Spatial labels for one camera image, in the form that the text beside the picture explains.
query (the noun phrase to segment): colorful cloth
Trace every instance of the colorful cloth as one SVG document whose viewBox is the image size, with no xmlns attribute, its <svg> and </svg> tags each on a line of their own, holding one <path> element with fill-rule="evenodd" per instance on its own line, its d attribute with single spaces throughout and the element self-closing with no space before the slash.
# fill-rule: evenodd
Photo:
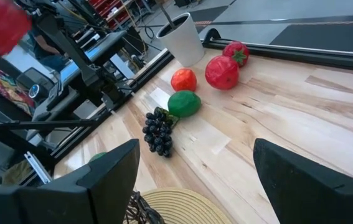
<svg viewBox="0 0 353 224">
<path fill-rule="evenodd" d="M 27 93 L 17 86 L 15 79 L 0 70 L 0 94 L 23 109 L 27 114 L 33 115 L 35 110 L 34 101 Z"/>
</svg>

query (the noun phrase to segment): red object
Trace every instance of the red object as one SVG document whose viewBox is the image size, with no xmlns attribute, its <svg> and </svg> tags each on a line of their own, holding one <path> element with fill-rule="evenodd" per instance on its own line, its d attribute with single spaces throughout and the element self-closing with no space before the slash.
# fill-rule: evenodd
<svg viewBox="0 0 353 224">
<path fill-rule="evenodd" d="M 238 63 L 223 55 L 214 57 L 205 68 L 205 79 L 219 90 L 233 88 L 238 83 L 238 76 Z"/>
<path fill-rule="evenodd" d="M 12 1 L 0 0 L 0 56 L 9 53 L 31 29 L 27 14 Z"/>
<path fill-rule="evenodd" d="M 250 51 L 245 44 L 234 41 L 224 48 L 222 55 L 232 57 L 239 67 L 243 67 L 247 63 Z"/>
<path fill-rule="evenodd" d="M 191 69 L 181 68 L 172 76 L 171 85 L 175 91 L 195 91 L 197 88 L 197 78 Z"/>
</svg>

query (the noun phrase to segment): black plastic part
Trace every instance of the black plastic part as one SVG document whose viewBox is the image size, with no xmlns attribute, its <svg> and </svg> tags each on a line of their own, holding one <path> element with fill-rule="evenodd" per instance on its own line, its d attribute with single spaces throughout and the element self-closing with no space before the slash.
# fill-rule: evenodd
<svg viewBox="0 0 353 224">
<path fill-rule="evenodd" d="M 209 44 L 212 39 L 220 39 L 220 34 L 217 29 L 211 28 L 208 30 L 207 34 L 205 35 L 203 44 Z"/>
<path fill-rule="evenodd" d="M 35 129 L 41 131 L 53 130 L 55 128 L 76 128 L 76 127 L 89 127 L 97 122 L 95 119 L 80 119 L 73 121 L 10 121 L 6 123 L 0 122 L 0 128 L 6 130 L 18 129 Z"/>
<path fill-rule="evenodd" d="M 353 178 L 264 139 L 253 159 L 281 224 L 353 223 Z"/>
<path fill-rule="evenodd" d="M 139 140 L 39 188 L 0 187 L 0 223 L 122 223 L 138 173 Z"/>
</svg>

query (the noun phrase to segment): computer equipment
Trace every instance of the computer equipment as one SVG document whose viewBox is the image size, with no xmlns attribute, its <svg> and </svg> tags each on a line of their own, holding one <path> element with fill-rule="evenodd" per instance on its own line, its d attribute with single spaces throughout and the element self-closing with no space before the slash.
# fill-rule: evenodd
<svg viewBox="0 0 353 224">
<path fill-rule="evenodd" d="M 47 110 L 53 109 L 60 101 L 69 94 L 68 88 L 64 88 L 61 81 L 58 81 L 49 91 L 47 98 Z"/>
</svg>

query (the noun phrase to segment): laboratory floor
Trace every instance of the laboratory floor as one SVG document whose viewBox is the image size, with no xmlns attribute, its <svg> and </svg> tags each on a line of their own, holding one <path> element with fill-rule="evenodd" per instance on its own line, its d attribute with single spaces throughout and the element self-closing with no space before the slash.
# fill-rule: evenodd
<svg viewBox="0 0 353 224">
<path fill-rule="evenodd" d="M 353 0 L 201 0 L 194 7 L 182 8 L 168 1 L 164 8 L 170 17 L 176 17 L 184 12 L 221 6 L 227 7 L 226 10 L 212 21 L 213 25 L 200 32 L 201 38 L 210 28 L 216 28 L 223 38 L 246 43 L 353 51 Z M 138 25 L 150 26 L 157 34 L 166 18 L 159 8 L 153 11 Z M 143 28 L 140 31 L 147 43 L 164 48 L 160 41 L 151 40 Z M 149 47 L 146 61 L 158 53 Z"/>
</svg>

